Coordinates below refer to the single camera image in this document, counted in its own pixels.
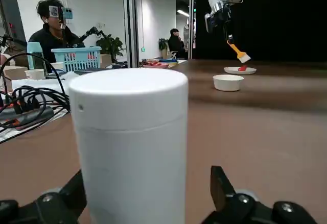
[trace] ceiling light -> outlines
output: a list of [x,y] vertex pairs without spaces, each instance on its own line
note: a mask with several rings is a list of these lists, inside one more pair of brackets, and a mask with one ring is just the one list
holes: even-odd
[[184,11],[182,11],[182,10],[178,10],[177,12],[178,12],[179,14],[182,14],[182,15],[187,16],[187,17],[190,16],[190,15],[188,15],[186,12],[184,12]]

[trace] table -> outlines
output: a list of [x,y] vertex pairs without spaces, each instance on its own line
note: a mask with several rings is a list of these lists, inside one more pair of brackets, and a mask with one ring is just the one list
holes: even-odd
[[[214,208],[212,165],[264,204],[295,201],[327,223],[327,69],[258,63],[239,92],[215,90],[212,76],[235,65],[190,60],[174,67],[190,79],[186,223],[200,223]],[[64,185],[79,169],[70,116],[0,145],[0,164],[0,199],[26,204]],[[90,223],[87,209],[80,221]]]

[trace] plastic basket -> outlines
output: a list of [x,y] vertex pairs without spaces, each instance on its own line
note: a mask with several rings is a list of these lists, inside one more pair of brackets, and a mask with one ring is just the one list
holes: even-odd
[[100,67],[101,47],[52,49],[57,62],[63,62],[66,72]]

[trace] white cup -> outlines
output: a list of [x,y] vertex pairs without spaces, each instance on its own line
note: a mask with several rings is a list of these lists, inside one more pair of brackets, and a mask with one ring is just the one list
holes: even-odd
[[53,62],[51,63],[51,65],[55,68],[55,69],[63,69],[63,62]]
[[44,80],[44,70],[43,69],[31,69],[25,71],[26,78],[29,80]]

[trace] red object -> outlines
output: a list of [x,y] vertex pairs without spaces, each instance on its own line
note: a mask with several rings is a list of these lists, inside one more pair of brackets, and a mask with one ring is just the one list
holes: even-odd
[[238,71],[246,71],[247,65],[244,65],[238,69]]

